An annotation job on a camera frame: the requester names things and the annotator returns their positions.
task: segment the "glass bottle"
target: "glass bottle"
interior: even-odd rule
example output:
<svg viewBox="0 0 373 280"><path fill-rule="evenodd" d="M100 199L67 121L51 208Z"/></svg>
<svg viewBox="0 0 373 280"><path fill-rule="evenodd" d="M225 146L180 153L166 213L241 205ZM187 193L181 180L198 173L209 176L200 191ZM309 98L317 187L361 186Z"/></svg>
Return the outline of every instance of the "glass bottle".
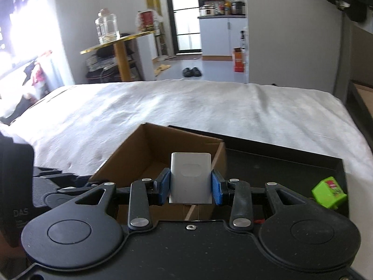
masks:
<svg viewBox="0 0 373 280"><path fill-rule="evenodd" d="M102 9L98 14L96 28L100 44L116 41L121 37L118 30L116 16L115 14L110 13L107 8Z"/></svg>

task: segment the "kitchen cabinet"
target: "kitchen cabinet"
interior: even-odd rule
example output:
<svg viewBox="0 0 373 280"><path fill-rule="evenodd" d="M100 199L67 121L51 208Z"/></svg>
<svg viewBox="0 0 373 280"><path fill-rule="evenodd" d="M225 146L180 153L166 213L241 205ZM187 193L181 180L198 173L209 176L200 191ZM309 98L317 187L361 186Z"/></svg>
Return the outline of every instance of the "kitchen cabinet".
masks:
<svg viewBox="0 0 373 280"><path fill-rule="evenodd" d="M204 56L230 56L228 18L200 19Z"/></svg>
<svg viewBox="0 0 373 280"><path fill-rule="evenodd" d="M235 16L200 18L202 54L232 56L233 49L241 47L241 31L246 30L246 24L246 18Z"/></svg>
<svg viewBox="0 0 373 280"><path fill-rule="evenodd" d="M232 18L229 20L231 53L234 48L241 47L241 31L246 30L246 24L246 18Z"/></svg>

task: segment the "blue gripper pad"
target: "blue gripper pad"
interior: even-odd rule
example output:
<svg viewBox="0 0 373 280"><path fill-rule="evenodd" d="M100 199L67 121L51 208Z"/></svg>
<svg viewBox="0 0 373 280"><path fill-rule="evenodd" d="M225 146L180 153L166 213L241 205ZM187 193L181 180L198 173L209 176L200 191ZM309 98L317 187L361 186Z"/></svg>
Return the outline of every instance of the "blue gripper pad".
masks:
<svg viewBox="0 0 373 280"><path fill-rule="evenodd" d="M170 192L171 170L169 168L164 169L161 175L163 177L159 182L159 202L161 205L163 205L166 202Z"/></svg>
<svg viewBox="0 0 373 280"><path fill-rule="evenodd" d="M211 177L212 195L214 197L215 204L223 205L223 194L221 193L221 182L219 180L219 175L217 175L215 171L212 171Z"/></svg>

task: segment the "slipper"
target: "slipper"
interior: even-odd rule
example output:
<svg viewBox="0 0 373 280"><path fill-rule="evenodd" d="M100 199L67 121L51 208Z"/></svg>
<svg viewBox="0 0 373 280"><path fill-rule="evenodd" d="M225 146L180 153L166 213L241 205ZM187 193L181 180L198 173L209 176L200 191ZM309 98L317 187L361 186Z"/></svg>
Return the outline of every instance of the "slipper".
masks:
<svg viewBox="0 0 373 280"><path fill-rule="evenodd" d="M171 68L171 65L164 65L164 64L162 64L157 69L161 70L161 71L164 71L164 70L169 69L169 68Z"/></svg>
<svg viewBox="0 0 373 280"><path fill-rule="evenodd" d="M160 70L160 69L154 69L154 75L155 75L156 77L158 77L160 73L161 73L161 70Z"/></svg>
<svg viewBox="0 0 373 280"><path fill-rule="evenodd" d="M193 76L193 72L191 71L191 69L189 67L184 68L184 70L183 70L183 76L185 78L190 78L190 77Z"/></svg>
<svg viewBox="0 0 373 280"><path fill-rule="evenodd" d="M195 77L201 77L202 76L201 71L197 67L194 67L192 69L192 73L193 73L193 76L195 76Z"/></svg>

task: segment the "wooden table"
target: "wooden table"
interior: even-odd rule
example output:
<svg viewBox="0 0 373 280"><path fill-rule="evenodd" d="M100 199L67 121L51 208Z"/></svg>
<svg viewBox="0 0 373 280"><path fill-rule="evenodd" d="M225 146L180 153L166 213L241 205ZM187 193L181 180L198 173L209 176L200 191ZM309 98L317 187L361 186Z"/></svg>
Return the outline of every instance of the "wooden table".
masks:
<svg viewBox="0 0 373 280"><path fill-rule="evenodd" d="M119 68L119 73L121 74L121 79L123 82L131 82L131 71L128 63L128 58L127 58L127 52L126 48L124 46L125 41L137 39L142 36L147 36L151 35L154 33L154 31L146 31L146 32L140 32L140 33L134 33L133 35L129 35L126 37L122 37L116 41L111 41L109 43L93 46L91 48L88 48L86 50L83 50L80 52L81 55L86 54L88 52L92 52L95 50L98 50L103 47L107 47L110 45L114 45L114 51L115 51L115 57L118 62L118 68Z"/></svg>

